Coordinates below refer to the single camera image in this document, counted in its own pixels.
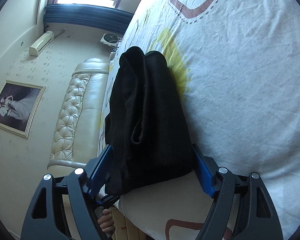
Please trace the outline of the person's left hand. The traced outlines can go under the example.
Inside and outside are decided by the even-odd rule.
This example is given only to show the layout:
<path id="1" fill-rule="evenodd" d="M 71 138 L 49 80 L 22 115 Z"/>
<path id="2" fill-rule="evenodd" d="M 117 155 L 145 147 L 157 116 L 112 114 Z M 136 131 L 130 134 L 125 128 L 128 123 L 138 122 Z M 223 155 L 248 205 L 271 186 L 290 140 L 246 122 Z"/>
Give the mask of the person's left hand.
<path id="1" fill-rule="evenodd" d="M 98 224 L 104 233 L 112 235 L 115 232 L 113 216 L 108 209 L 102 210 L 102 216 L 98 219 Z"/>

